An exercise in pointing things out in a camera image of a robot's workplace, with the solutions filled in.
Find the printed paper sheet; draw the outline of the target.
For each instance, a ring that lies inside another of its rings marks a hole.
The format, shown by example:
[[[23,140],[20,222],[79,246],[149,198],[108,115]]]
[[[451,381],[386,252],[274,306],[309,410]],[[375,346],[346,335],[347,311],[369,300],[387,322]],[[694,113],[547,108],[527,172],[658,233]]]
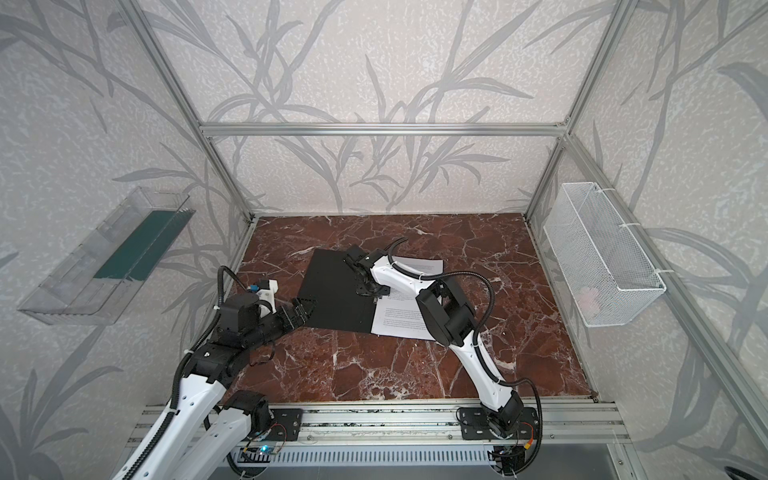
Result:
[[[402,268],[434,275],[443,272],[442,259],[394,256]],[[416,303],[418,292],[402,293],[391,287],[390,294],[377,300],[371,333],[376,335],[433,341]]]

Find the white black file folder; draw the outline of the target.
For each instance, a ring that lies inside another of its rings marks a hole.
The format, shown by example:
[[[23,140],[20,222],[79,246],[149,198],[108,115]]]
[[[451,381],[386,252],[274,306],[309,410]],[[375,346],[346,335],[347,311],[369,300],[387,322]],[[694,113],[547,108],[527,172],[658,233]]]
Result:
[[[312,328],[371,333],[378,299],[356,294],[356,278],[342,251],[316,249],[299,289],[299,299],[313,299]]]

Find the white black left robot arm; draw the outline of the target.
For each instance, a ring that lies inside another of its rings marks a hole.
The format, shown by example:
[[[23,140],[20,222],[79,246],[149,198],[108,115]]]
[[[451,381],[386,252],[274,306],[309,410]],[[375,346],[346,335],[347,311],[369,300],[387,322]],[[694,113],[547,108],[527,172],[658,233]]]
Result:
[[[116,478],[206,479],[241,441],[268,436],[278,424],[266,397],[227,391],[252,351],[304,326],[315,308],[306,298],[274,307],[253,292],[217,305],[176,369],[168,404]]]

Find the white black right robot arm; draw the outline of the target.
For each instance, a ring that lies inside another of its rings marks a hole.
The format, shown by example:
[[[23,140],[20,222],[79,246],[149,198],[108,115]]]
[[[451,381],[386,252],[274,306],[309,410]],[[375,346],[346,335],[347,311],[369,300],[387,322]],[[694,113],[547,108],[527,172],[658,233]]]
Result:
[[[449,348],[468,373],[491,431],[502,439],[510,437],[524,403],[516,384],[504,380],[479,336],[495,305],[490,281],[472,271],[428,274],[409,267],[393,256],[405,241],[400,238],[386,250],[366,252],[356,245],[346,250],[344,262],[356,275],[358,294],[381,298],[399,292],[413,298],[429,334]],[[460,276],[476,278],[486,287],[489,303],[480,319],[457,281]]]

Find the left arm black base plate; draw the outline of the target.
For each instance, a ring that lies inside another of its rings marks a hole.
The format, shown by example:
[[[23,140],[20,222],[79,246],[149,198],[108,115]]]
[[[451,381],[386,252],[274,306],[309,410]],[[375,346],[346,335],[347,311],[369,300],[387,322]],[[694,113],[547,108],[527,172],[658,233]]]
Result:
[[[296,442],[302,426],[304,410],[301,408],[277,408],[270,410],[271,423],[259,437],[267,442]]]

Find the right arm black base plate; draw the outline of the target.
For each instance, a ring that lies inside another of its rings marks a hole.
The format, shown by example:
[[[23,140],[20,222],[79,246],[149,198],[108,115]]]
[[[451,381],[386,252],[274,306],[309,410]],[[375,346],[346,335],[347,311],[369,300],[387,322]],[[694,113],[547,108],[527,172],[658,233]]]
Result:
[[[533,407],[524,407],[509,433],[500,435],[490,427],[487,413],[481,407],[460,407],[456,411],[463,440],[524,440],[535,439],[539,416]]]

